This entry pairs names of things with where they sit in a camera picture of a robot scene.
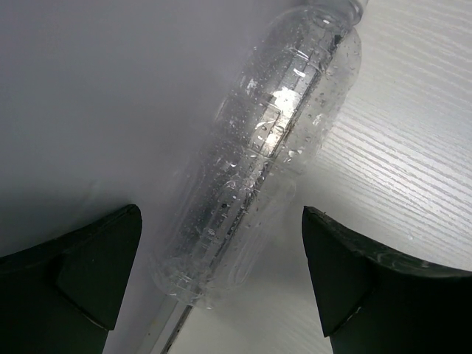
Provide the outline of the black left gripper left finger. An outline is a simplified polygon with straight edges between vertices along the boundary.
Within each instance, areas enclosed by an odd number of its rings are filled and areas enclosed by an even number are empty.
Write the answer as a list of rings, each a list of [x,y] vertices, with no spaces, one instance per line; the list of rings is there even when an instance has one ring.
[[[2,353],[101,353],[142,233],[135,204],[1,258]]]

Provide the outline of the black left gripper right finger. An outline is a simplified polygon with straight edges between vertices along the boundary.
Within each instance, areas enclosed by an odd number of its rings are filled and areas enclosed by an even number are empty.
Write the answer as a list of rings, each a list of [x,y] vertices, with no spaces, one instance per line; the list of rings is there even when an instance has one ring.
[[[302,239],[333,352],[471,351],[469,271],[397,251],[311,206]]]

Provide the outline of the clear bottle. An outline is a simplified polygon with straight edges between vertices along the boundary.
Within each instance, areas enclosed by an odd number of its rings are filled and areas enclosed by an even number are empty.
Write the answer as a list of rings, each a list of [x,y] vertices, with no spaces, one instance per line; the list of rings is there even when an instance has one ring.
[[[195,157],[150,268],[166,295],[212,307],[249,275],[358,76],[365,1],[307,1],[253,49]]]

